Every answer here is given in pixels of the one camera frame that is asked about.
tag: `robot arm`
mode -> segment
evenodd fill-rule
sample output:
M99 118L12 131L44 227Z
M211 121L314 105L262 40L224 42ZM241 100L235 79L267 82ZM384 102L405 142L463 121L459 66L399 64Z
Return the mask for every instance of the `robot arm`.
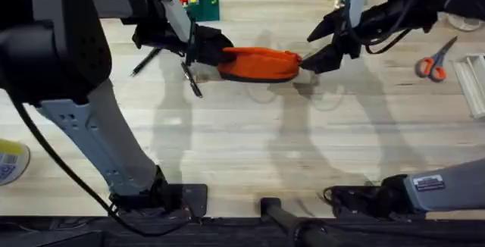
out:
M102 15L122 17L138 27L148 24L161 35L138 36L143 42L157 44L157 39L170 36L175 45L186 45L183 28L190 20L185 12L185 20L165 17L170 9L177 10L171 3L174 0L9 0L5 14L11 18L0 19L0 88L7 88L17 102L33 105L73 140L105 179L117 207L174 211L182 199L190 203L190 197L183 197L190 192L202 202L192 205L201 217L207 186L169 185L124 120L109 80L111 53L99 21ZM204 40L197 30L191 37ZM186 48L178 50L185 53Z
M360 21L352 20L355 15L351 11L359 11L355 5L361 3L346 3L324 17L307 40L333 34L332 42L302 61L300 67L315 73L338 70L343 56L358 58L363 45L376 45L402 30L422 29L428 33L440 11L485 20L485 0L387 0L364 11Z

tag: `light wood surface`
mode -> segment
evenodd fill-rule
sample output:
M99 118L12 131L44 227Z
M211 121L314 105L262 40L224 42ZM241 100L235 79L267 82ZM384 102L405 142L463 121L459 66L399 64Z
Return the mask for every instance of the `light wood surface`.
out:
M330 41L305 40L332 6L333 0L221 0L221 21L205 24L221 28L237 46L307 55ZM131 78L149 48L134 47L133 27L118 20L103 25L113 55L111 79L128 124L170 182L208 184L211 216L256 216L261 197L278 196L295 214L330 217L317 196L327 186L379 183L483 157L485 127L470 118L451 64L441 84L413 71L419 58L454 35L458 42L447 59L482 52L483 30L460 33L439 22L430 34L413 31L383 55L346 58L341 70L321 75L314 86L208 81L200 84L205 97L199 99L172 54L164 52ZM101 176L72 142L30 110L64 160L108 197ZM26 173L0 187L0 215L104 214L47 157L3 92L0 129L0 138L20 140L33 154Z

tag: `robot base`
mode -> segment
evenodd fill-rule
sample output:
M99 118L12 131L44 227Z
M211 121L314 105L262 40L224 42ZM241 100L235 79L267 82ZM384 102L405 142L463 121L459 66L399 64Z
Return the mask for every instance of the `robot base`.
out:
M169 184L174 200L184 201L192 209L195 217L207 213L208 187L205 184Z
M387 220L409 221L424 220L426 218L426 214L421 212L407 211L400 214L392 212L384 217L382 214L379 214L379 211L372 210L372 208L376 208L374 205L375 201L369 197L373 197L378 189L378 186L333 186L330 197L328 197L333 215L339 219L361 220L385 218Z

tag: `black mount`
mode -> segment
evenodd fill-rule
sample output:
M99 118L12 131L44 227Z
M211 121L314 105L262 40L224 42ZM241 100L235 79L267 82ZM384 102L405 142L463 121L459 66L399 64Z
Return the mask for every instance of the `black mount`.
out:
M388 177L381 186L332 186L324 190L324 197L337 218L423 220L425 212L416 211L409 200L406 177Z
M171 213L188 206L195 217L204 217L207 211L207 193L208 187L205 184L169 184L157 166L150 191L135 196L111 194L109 199L113 205L125 212L163 208L164 213Z
M340 241L328 235L322 220L296 217L283 210L278 198L262 198L260 211L261 219L270 218L276 222L294 246L358 247L353 242Z

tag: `wire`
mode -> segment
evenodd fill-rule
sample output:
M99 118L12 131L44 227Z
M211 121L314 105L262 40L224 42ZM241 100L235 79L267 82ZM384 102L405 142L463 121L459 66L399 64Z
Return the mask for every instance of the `wire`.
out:
M0 222L0 225L11 225L11 226L16 226L18 228L21 228L22 230L24 231L27 231L27 232L31 232L31 233L38 233L38 232L41 232L40 230L35 230L35 229L31 229L31 228L28 228L28 227L25 227L21 224L18 224L18 223L15 223L15 222L11 222L11 221L3 221L3 222Z
M396 43L398 43L399 41L401 41L402 38L404 38L406 35L408 35L409 32L411 32L411 29L407 29L407 30L402 31L402 33L400 33L392 42L390 42L388 45L384 46L379 51L375 51L375 52L372 51L372 49L371 49L371 47L369 45L366 45L365 46L365 51L367 51L367 53L369 53L371 55L379 55L379 54L382 54L384 52L387 52L389 49L391 49L392 47L394 47L394 45L396 45Z
M459 243L484 243L485 242L485 238L458 238L458 237L449 237L449 236L430 236L430 235L417 234L417 233L404 233L404 232L395 232L395 231L388 231L388 230L386 231L386 230L344 227L342 225L329 224L329 223L325 223L325 226L342 230L345 232L373 233L373 234L381 234L381 235L388 235L388 236L401 236L401 237L416 238L416 239L435 240L435 241L442 241L442 242L459 242Z
M331 198L329 198L329 192L331 193L332 191L332 186L327 187L323 191L323 195L319 195L321 199L325 201L328 205L334 207L338 206L335 203L331 201ZM438 236L430 236L430 235L424 235L424 234L418 234L418 233L404 233L404 232L395 232L395 231L389 231L389 230L376 230L376 229L363 229L363 228L353 228L353 227L344 227L339 224L329 224L327 222L324 222L325 227L330 227L338 230L342 230L345 232L356 232L356 233L373 233L373 234L383 234L383 235L389 235L389 236L401 236L401 237L408 237L408 238L416 238L416 239L426 239L426 240L435 240L435 241L444 241L444 242L466 242L466 243L484 243L485 238L476 238L476 239L470 239L470 238L455 238L455 237L438 237Z
M351 5L350 1L351 0L346 0L345 8L344 8L344 14L345 14L345 17L346 17L346 26L347 26L346 30L349 33L349 35L352 37L352 39L354 39L359 44L371 46L371 45L378 45L378 44L384 42L385 40L390 38L393 33L395 33L397 31L397 29L399 28L402 21L407 16L408 12L411 10L411 7L415 3L416 0L408 0L404 9L401 12L401 15L398 18L398 20L394 23L394 25L384 35L382 35L379 39L376 39L376 40L362 39L357 35L355 30L352 28L352 24L350 22L350 5Z
M5 91L7 92L8 96L10 97L10 100L14 104L15 109L17 110L18 114L22 118L23 122L29 128L30 132L34 135L36 138L37 142L45 149L45 151L48 153L48 155L51 157L51 159L79 186L81 187L85 192L87 192L93 199L98 202L98 204L105 209L105 211L108 213L109 217L113 218L118 224L120 224L123 228L136 233L140 236L144 237L159 237L159 236L165 236L169 233L172 233L190 222L191 220L185 221L181 224L176 225L175 227L172 227L168 230L165 230L164 232L161 233L146 233L141 230L138 230L137 228L129 225L126 223L123 219L117 216L115 212L113 212L110 209L110 206L106 204L106 202L96 193L94 190L92 190L91 187L89 187L77 174L70 169L70 167L62 160L62 158L57 154L57 152L51 147L49 142L45 139L45 137L42 135L42 133L39 131L39 128L35 125L35 123L32 121L32 118L29 116L27 113L27 110L25 107L22 105L17 100L17 97L14 94L14 89L12 85L9 83L7 80L7 77L4 77L5 74L2 70L2 66L0 66L0 77L3 79L3 84L5 86Z

